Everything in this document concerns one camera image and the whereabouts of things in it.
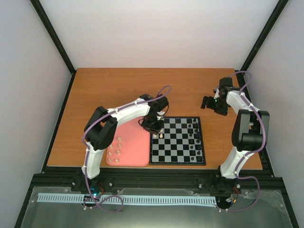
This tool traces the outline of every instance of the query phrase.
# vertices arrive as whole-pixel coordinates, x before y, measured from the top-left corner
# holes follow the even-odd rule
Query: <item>wooden tabletop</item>
[[[218,68],[79,68],[62,116],[48,166],[80,167],[86,148],[81,143],[84,127],[94,110],[114,108],[134,101],[142,94],[155,96],[164,85],[172,85],[167,96],[167,116],[200,116],[206,155],[206,166],[147,165],[144,168],[217,169],[232,148],[231,133],[236,114],[227,116],[210,109],[200,109],[203,96],[214,96],[219,80],[234,69]],[[104,153],[101,166],[110,167]],[[262,169],[258,154],[244,169]]]

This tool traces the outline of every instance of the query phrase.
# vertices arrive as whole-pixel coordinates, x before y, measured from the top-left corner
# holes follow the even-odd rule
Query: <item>white wall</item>
[[[289,1],[249,71],[253,102],[270,113],[267,149],[304,227],[304,2]]]
[[[29,0],[0,0],[0,223],[41,171],[70,74]]]
[[[75,67],[240,69],[277,0],[41,0]]]

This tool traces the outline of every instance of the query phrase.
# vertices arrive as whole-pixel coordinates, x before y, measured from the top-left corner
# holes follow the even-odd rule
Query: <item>robotic arm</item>
[[[143,116],[141,126],[151,132],[158,133],[164,126],[162,110],[169,105],[163,95],[154,99],[148,94],[142,95],[134,102],[117,107],[105,109],[98,107],[85,127],[87,141],[86,159],[82,167],[83,173],[87,169],[87,177],[92,179],[100,172],[100,162],[105,149],[112,143],[116,128],[127,121]]]
[[[203,98],[201,108],[213,109],[214,112],[227,115],[228,107],[232,107],[237,113],[237,119],[232,131],[232,150],[226,161],[220,166],[222,177],[234,179],[238,176],[246,161],[260,148],[265,141],[267,143],[269,113],[261,111],[245,97],[244,92],[239,92],[239,88],[233,87],[232,78],[225,77],[219,81],[219,87],[214,91],[214,97]],[[256,113],[262,120],[265,135],[263,135],[262,126],[257,119]]]

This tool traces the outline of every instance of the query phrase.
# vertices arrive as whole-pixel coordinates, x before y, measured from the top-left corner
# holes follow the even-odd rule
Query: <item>pink tray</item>
[[[108,147],[106,155],[106,162],[109,165],[145,166],[149,163],[150,133],[138,124],[138,120],[141,119],[142,117],[133,119],[116,129],[111,144],[113,148]]]

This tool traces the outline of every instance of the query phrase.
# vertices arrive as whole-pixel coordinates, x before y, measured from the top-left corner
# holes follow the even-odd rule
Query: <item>gray floor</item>
[[[116,214],[99,209],[83,210],[80,204],[33,203],[22,227],[27,228],[288,228],[292,227],[279,193],[262,194],[257,204],[242,212],[221,212],[198,206],[125,206]],[[253,202],[239,196],[231,209]],[[117,205],[104,205],[115,209]]]

